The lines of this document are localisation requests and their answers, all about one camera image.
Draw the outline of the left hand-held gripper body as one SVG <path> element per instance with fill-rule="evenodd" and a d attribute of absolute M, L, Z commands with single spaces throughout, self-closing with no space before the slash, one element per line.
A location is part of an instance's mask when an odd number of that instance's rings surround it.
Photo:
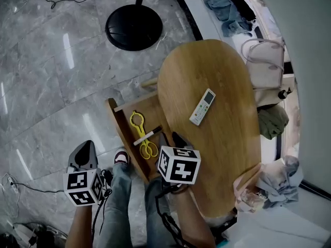
<path fill-rule="evenodd" d="M 76 170 L 73 166 L 63 174 L 64 192 L 76 206 L 99 204 L 103 197 L 101 169 Z"/>

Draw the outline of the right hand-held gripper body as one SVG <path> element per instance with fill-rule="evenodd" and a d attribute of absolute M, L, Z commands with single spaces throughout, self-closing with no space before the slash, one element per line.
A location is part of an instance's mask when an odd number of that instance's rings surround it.
<path fill-rule="evenodd" d="M 195 184 L 200 164 L 198 150 L 161 146 L 158 171 L 168 183 Z"/>

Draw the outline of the white marker with black cap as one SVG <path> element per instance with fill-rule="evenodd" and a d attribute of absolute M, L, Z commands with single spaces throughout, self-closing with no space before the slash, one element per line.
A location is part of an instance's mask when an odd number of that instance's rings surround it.
<path fill-rule="evenodd" d="M 147 134 L 142 131 L 140 128 L 138 128 L 138 134 L 139 134 L 139 139 L 133 142 L 133 144 L 136 146 L 140 143 L 142 143 L 144 140 L 148 139 L 149 137 L 155 135 L 156 133 L 160 132 L 162 130 L 161 126 L 156 127 L 154 130 L 148 132 Z"/>

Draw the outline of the yellow plastic tongs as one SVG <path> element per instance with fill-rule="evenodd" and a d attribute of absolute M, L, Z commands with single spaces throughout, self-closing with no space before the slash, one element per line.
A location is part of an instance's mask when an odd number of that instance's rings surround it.
<path fill-rule="evenodd" d="M 144 116 L 137 111 L 133 111 L 129 121 L 130 124 L 137 130 L 139 138 L 143 138 L 146 135 L 144 130 Z M 158 156 L 159 150 L 157 145 L 151 142 L 148 138 L 139 142 L 138 144 L 140 145 L 139 147 L 140 155 L 144 159 L 148 160 L 152 157 L 155 158 Z"/>

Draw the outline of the white remote control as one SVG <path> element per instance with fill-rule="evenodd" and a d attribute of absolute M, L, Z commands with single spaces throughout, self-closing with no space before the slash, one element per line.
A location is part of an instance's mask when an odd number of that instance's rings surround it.
<path fill-rule="evenodd" d="M 212 104 L 215 93 L 209 88 L 205 91 L 203 97 L 199 101 L 198 105 L 191 114 L 189 120 L 196 126 L 199 126 L 201 121 L 204 119 L 210 105 Z"/>

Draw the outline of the wooden drawer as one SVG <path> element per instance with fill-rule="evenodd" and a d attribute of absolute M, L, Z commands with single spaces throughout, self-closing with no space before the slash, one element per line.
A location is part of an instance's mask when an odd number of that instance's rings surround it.
<path fill-rule="evenodd" d="M 168 143 L 172 146 L 174 143 L 171 131 L 159 103 L 157 92 L 151 92 L 122 105 L 117 105 L 113 98 L 108 98 L 106 99 L 106 108 L 124 147 L 131 157 L 133 166 L 142 180 L 149 183 L 151 179 L 159 176 L 156 168 L 158 157 L 144 159 L 140 154 L 139 146 L 133 145 L 133 142 L 139 139 L 139 135 L 136 128 L 130 123 L 130 116 L 133 111 L 141 113 L 144 116 L 144 130 L 147 133 L 158 126 L 162 127 L 161 131 L 166 135 Z"/>

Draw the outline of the person's right forearm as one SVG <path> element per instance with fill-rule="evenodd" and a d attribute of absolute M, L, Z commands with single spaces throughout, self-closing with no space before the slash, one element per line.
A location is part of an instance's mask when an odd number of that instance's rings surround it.
<path fill-rule="evenodd" d="M 173 192 L 183 239 L 197 248 L 216 248 L 210 227 L 196 207 L 188 185 L 181 185 Z"/>

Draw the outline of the person's left forearm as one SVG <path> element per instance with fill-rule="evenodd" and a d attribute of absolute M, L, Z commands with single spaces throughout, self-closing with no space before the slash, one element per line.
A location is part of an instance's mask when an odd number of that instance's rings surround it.
<path fill-rule="evenodd" d="M 92 247 L 92 206 L 77 207 L 65 248 Z"/>

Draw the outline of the oval wooden coffee table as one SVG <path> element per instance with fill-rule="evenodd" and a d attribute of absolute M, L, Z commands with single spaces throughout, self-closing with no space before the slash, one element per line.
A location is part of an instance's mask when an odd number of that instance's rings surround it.
<path fill-rule="evenodd" d="M 189 118 L 208 88 L 216 96 L 196 126 Z M 200 152 L 192 191 L 201 213 L 226 215 L 234 208 L 234 180 L 261 160 L 257 107 L 244 61 L 219 40 L 181 44 L 163 61 L 157 95 L 170 131 Z"/>

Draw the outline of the person's left shoe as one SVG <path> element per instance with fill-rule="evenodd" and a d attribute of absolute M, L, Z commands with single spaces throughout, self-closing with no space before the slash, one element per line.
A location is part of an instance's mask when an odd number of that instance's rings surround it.
<path fill-rule="evenodd" d="M 124 147 L 119 148 L 115 152 L 114 164 L 117 163 L 124 163 L 126 165 L 130 163 L 130 155 Z"/>

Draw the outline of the person's left leg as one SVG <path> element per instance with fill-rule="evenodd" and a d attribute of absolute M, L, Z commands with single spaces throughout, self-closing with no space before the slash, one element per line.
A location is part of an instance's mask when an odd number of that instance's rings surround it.
<path fill-rule="evenodd" d="M 128 217 L 131 182 L 128 165 L 114 164 L 112 194 L 105 204 L 98 248 L 132 248 Z"/>

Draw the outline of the person's leg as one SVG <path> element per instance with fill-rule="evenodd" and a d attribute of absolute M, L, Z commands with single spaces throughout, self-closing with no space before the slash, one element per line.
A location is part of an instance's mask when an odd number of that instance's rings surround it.
<path fill-rule="evenodd" d="M 147 248 L 180 248 L 157 212 L 156 196 L 162 193 L 162 190 L 161 176 L 145 185 Z"/>
<path fill-rule="evenodd" d="M 128 165 L 114 164 L 112 194 L 105 204 L 98 248 L 132 248 L 128 217 L 131 182 Z"/>

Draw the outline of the grey white sneaker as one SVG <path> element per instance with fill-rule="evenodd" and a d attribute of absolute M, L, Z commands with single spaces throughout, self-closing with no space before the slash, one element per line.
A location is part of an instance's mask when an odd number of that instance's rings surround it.
<path fill-rule="evenodd" d="M 51 232 L 57 241 L 61 241 L 65 243 L 67 241 L 67 234 L 62 232 L 61 230 L 58 230 L 50 225 L 46 226 L 46 231 Z"/>

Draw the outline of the person's right leg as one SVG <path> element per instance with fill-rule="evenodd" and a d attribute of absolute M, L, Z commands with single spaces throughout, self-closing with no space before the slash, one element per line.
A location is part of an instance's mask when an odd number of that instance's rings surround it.
<path fill-rule="evenodd" d="M 147 248 L 180 248 L 157 212 L 156 196 L 162 193 L 162 190 L 161 176 L 145 185 Z"/>

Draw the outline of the pink transparent tote bag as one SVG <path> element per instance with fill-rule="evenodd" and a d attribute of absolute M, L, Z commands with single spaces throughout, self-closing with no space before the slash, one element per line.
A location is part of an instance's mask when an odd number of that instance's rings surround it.
<path fill-rule="evenodd" d="M 260 188 L 256 184 L 263 167 L 264 165 L 259 163 L 233 182 L 235 208 L 239 212 L 255 213 L 262 210 L 266 198 L 260 194 Z"/>

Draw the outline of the white power strip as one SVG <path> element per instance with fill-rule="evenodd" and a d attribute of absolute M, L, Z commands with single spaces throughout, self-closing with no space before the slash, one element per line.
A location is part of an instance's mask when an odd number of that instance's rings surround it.
<path fill-rule="evenodd" d="M 11 176 L 9 175 L 8 178 L 7 178 L 12 190 L 16 193 L 16 194 L 19 194 L 19 188 L 16 184 L 16 180 Z"/>

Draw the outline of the olive green bag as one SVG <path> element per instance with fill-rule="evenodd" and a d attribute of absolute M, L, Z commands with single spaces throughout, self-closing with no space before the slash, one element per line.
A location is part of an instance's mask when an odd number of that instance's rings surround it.
<path fill-rule="evenodd" d="M 289 118 L 285 109 L 277 104 L 258 109 L 258 121 L 260 134 L 266 139 L 272 140 L 284 132 Z"/>

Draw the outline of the light blue crumpled garment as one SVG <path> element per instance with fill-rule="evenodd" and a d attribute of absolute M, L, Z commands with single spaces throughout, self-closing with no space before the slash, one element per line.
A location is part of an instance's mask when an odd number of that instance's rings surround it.
<path fill-rule="evenodd" d="M 285 156 L 263 166 L 255 186 L 266 198 L 264 209 L 285 206 L 298 201 L 298 187 L 303 170 L 298 158 Z"/>

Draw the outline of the blue denim clothes pile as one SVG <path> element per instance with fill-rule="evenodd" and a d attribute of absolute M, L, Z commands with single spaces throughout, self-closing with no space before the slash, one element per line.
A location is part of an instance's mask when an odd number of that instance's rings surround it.
<path fill-rule="evenodd" d="M 253 30 L 255 20 L 247 21 L 243 18 L 231 0 L 203 0 L 203 2 L 222 22 L 221 31 L 224 37 L 249 33 Z"/>

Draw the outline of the black pedestal fan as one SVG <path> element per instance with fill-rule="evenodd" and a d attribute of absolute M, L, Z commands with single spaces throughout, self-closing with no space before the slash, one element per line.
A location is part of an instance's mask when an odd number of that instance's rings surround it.
<path fill-rule="evenodd" d="M 105 33 L 108 40 L 125 51 L 141 51 L 154 45 L 161 36 L 160 16 L 142 5 L 143 0 L 114 10 L 108 17 Z"/>

